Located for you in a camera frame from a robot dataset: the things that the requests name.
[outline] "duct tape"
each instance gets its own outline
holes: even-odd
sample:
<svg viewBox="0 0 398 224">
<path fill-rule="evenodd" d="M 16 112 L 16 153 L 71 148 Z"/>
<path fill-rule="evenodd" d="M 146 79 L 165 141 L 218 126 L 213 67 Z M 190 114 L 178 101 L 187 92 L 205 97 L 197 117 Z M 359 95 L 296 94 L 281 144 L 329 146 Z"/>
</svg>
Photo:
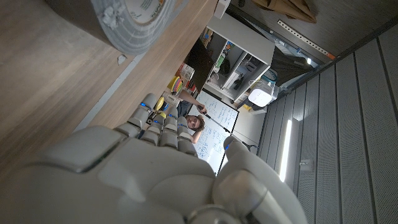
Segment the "duct tape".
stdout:
<svg viewBox="0 0 398 224">
<path fill-rule="evenodd" d="M 146 52 L 168 24 L 176 0 L 46 0 L 77 27 L 124 54 Z"/>
<path fill-rule="evenodd" d="M 98 21 L 114 47 L 144 53 L 163 33 L 176 0 L 91 0 Z"/>
</svg>

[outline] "white robotic hand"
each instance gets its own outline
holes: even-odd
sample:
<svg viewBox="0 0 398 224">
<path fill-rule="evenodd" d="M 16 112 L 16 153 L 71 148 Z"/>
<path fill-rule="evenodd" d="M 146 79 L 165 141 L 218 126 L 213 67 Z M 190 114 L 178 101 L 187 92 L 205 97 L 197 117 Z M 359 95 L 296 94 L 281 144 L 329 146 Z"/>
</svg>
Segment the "white robotic hand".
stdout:
<svg viewBox="0 0 398 224">
<path fill-rule="evenodd" d="M 260 158 L 229 137 L 215 177 L 173 109 L 142 127 L 86 128 L 36 154 L 0 183 L 2 223 L 306 223 L 299 201 Z"/>
</svg>

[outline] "wooden tabletop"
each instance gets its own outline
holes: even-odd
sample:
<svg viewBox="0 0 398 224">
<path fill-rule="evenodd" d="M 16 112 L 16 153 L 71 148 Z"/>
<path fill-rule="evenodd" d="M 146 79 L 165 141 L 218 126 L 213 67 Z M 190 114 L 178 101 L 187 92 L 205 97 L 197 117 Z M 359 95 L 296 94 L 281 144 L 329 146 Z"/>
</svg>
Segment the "wooden tabletop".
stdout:
<svg viewBox="0 0 398 224">
<path fill-rule="evenodd" d="M 190 0 L 90 125 L 113 128 L 146 94 L 160 96 L 216 3 Z M 68 136 L 134 56 L 118 65 L 121 52 L 42 0 L 0 1 L 0 18 L 1 179 L 19 160 Z"/>
</svg>

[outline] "ceiling light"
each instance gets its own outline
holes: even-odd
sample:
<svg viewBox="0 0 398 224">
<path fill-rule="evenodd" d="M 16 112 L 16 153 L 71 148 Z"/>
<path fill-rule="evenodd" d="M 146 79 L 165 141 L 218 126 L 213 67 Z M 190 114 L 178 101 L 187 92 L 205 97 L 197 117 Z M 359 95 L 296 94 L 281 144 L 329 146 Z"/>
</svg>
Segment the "ceiling light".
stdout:
<svg viewBox="0 0 398 224">
<path fill-rule="evenodd" d="M 287 156 L 289 155 L 291 134 L 292 134 L 292 121 L 288 120 L 287 127 L 286 127 L 286 134 L 285 134 L 284 151 L 282 153 L 282 163 L 280 164 L 280 171 L 279 171 L 279 179 L 282 182 L 285 182 L 285 178 L 286 178 Z"/>
</svg>

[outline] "writing on whiteboard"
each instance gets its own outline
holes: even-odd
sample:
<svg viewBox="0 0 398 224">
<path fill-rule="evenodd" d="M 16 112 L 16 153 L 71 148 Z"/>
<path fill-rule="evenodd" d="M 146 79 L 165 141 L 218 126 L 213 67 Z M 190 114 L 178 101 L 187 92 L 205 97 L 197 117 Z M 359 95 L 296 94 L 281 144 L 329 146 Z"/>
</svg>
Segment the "writing on whiteboard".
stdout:
<svg viewBox="0 0 398 224">
<path fill-rule="evenodd" d="M 232 132 L 236 118 L 238 117 L 238 112 L 236 110 L 213 98 L 204 91 L 200 92 L 197 96 L 197 100 L 206 106 L 207 113 L 211 118 Z M 189 111 L 189 115 L 198 116 L 199 114 L 199 111 L 194 106 Z M 194 144 L 195 150 L 198 153 L 199 159 L 207 161 L 213 171 L 218 172 L 224 155 L 224 140 L 230 133 L 226 132 L 223 127 L 220 127 L 206 116 L 204 116 L 204 119 L 205 129 L 202 131 L 198 142 Z"/>
<path fill-rule="evenodd" d="M 202 93 L 197 96 L 197 100 L 206 106 L 210 117 L 232 132 L 238 112 L 209 94 Z"/>
</svg>

